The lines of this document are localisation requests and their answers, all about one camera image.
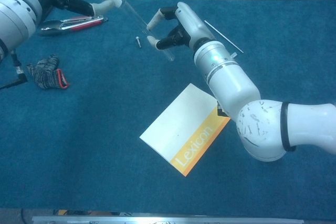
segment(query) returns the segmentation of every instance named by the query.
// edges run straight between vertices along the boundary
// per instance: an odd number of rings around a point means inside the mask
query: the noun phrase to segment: red handle
[[[97,20],[97,21],[94,21],[94,22],[91,22],[91,23],[87,23],[87,24],[84,24],[84,25],[73,27],[70,30],[71,31],[80,31],[80,30],[83,30],[83,29],[86,29],[86,28],[89,28],[89,27],[92,27],[92,26],[98,26],[102,23],[103,23],[103,20]]]

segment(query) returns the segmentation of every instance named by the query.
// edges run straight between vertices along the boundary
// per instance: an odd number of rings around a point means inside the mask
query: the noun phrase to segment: black ring
[[[290,146],[290,143],[289,143],[288,124],[287,124],[288,104],[289,102],[283,102],[281,105],[280,132],[281,132],[282,146],[284,147],[285,151],[293,152],[295,151],[296,146]]]

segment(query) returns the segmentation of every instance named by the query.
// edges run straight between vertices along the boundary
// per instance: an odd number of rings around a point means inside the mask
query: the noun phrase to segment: metal rod
[[[135,216],[33,216],[34,224],[101,223],[101,224],[304,224],[303,220],[275,218],[221,218],[221,217],[135,217]]]
[[[218,31],[215,27],[213,27],[208,21],[204,21],[209,27],[214,29],[219,35],[221,35],[224,39],[226,39],[231,45],[233,45],[235,48],[237,48],[240,52],[244,53],[239,47],[237,47],[231,40],[226,38],[220,31]]]

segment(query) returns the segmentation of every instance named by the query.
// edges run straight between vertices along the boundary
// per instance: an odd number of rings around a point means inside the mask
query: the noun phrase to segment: work glove
[[[58,57],[51,55],[48,59],[40,60],[35,67],[32,64],[28,64],[27,69],[40,88],[66,89],[69,87],[69,83],[65,79],[62,70],[57,69],[58,64]]]

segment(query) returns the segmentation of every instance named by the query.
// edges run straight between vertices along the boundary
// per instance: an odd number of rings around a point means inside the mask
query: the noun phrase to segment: orange stripe
[[[203,148],[200,150],[199,153],[196,154],[194,159],[190,162],[190,164],[187,166],[187,168],[182,173],[184,176],[187,176],[188,173],[192,170],[192,168],[196,165],[196,163],[200,160],[200,158],[203,156],[203,154],[206,152],[206,150],[210,147],[210,145],[215,141],[217,136],[220,134],[220,132],[223,130],[224,126],[228,123],[230,118],[225,118],[226,120],[223,121],[223,123],[217,128],[217,130],[214,132],[212,137],[208,140],[208,142],[203,146]]]

